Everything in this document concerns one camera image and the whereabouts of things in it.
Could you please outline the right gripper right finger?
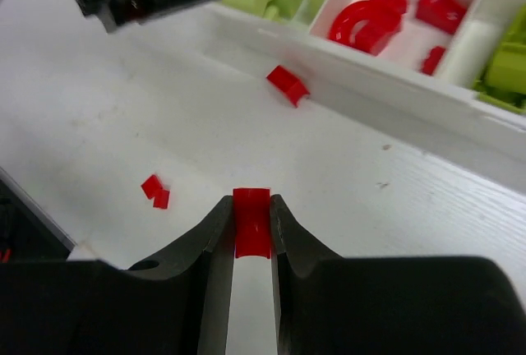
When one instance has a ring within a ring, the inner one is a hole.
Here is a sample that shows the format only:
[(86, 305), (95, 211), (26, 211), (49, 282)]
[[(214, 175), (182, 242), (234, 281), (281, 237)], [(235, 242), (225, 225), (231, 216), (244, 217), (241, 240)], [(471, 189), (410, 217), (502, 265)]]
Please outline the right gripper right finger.
[(270, 199), (281, 354), (522, 354), (525, 311), (480, 256), (345, 258)]

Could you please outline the red lego plate left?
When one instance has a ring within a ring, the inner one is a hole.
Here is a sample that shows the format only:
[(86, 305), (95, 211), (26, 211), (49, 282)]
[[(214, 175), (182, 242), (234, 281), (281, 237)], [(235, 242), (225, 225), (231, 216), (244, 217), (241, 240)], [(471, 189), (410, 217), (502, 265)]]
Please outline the red lego plate left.
[(153, 202), (153, 207), (166, 210), (169, 205), (170, 190), (164, 186), (156, 174), (151, 174), (142, 184), (141, 190), (148, 200)]

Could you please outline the red small lego piece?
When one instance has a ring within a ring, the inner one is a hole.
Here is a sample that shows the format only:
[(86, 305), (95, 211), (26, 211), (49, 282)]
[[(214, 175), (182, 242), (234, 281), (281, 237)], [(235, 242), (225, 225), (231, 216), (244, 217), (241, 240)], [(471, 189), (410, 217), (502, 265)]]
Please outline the red small lego piece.
[(446, 48), (443, 46), (433, 47), (422, 61), (419, 71), (425, 75), (432, 76), (445, 54), (445, 51)]

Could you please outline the red lego slope piece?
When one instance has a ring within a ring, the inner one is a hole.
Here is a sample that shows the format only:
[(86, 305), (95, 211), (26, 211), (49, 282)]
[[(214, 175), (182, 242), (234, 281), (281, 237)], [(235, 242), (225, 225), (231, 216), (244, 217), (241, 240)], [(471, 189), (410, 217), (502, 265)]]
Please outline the red lego slope piece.
[(415, 17), (449, 35), (459, 28), (468, 8), (457, 0), (419, 0)]

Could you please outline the white divided sorting tray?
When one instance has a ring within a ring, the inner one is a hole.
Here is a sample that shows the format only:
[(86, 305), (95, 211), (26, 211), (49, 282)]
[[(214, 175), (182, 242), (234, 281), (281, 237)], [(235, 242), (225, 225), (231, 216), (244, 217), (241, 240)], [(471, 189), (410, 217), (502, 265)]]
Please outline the white divided sorting tray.
[[(326, 38), (351, 1), (325, 0), (306, 24), (210, 4), (219, 33), (210, 50), (258, 82), (282, 64), (302, 78), (318, 104), (524, 191), (524, 116), (478, 100), (468, 86), (523, 0), (460, 0), (468, 11), (454, 35), (407, 12), (402, 30), (375, 57)], [(419, 69), (435, 46), (446, 51), (428, 76)]]

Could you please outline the red lego brick near tray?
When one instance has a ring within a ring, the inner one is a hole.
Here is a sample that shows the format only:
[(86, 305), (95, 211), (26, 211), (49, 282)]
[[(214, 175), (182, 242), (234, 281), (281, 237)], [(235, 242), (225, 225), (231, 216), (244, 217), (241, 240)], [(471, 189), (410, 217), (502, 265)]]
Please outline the red lego brick near tray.
[(275, 67), (266, 76), (266, 80), (294, 107), (297, 107), (303, 98), (310, 95), (301, 79), (283, 66)]

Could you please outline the light green duplo brick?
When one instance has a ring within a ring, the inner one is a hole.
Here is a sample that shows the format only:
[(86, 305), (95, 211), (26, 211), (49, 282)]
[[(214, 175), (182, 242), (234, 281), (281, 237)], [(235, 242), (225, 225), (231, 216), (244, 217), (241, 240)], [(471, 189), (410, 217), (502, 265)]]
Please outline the light green duplo brick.
[(299, 12), (312, 20), (325, 0), (221, 0), (220, 3), (241, 12), (270, 21), (290, 21)]

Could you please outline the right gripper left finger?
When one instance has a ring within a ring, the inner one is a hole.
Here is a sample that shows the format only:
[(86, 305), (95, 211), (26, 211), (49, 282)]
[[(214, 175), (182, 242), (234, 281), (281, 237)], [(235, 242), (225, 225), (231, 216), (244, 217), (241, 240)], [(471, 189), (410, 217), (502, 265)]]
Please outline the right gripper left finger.
[(126, 270), (102, 260), (1, 267), (4, 354), (222, 354), (233, 281), (233, 200)]

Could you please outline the red arch lego piece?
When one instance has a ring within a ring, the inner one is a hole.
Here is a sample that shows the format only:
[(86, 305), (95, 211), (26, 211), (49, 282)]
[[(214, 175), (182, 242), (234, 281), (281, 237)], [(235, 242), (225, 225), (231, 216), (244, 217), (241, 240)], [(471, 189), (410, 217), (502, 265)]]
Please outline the red arch lego piece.
[(402, 30), (408, 0), (361, 0), (346, 6), (332, 22), (327, 38), (377, 56)]

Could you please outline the dark green duplo brick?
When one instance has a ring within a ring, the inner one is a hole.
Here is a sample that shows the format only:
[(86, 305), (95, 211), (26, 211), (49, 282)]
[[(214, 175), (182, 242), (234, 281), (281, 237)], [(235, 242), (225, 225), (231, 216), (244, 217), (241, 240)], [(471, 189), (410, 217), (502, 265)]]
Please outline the dark green duplo brick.
[(478, 100), (525, 115), (525, 5), (515, 13), (473, 89)]

